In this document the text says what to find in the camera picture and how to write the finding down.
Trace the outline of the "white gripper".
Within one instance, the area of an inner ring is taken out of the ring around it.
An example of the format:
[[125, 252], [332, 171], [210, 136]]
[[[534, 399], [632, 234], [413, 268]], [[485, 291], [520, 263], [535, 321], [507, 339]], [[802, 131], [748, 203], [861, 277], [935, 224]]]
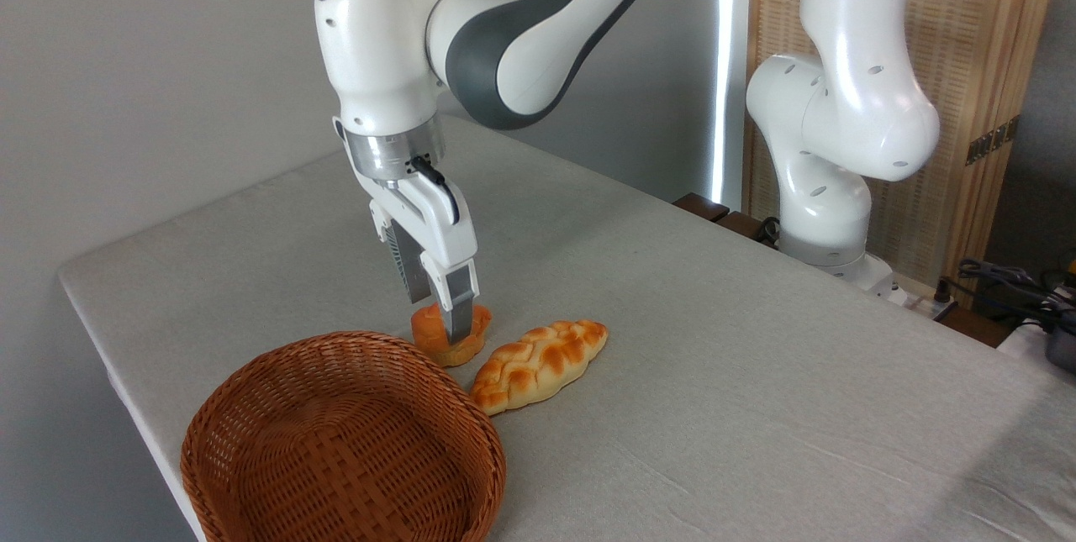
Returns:
[[435, 168], [445, 155], [440, 118], [392, 136], [362, 136], [339, 117], [332, 122], [362, 189], [372, 198], [377, 232], [390, 246], [409, 301], [419, 303], [433, 289], [447, 342], [457, 345], [472, 334], [477, 241], [461, 189]]

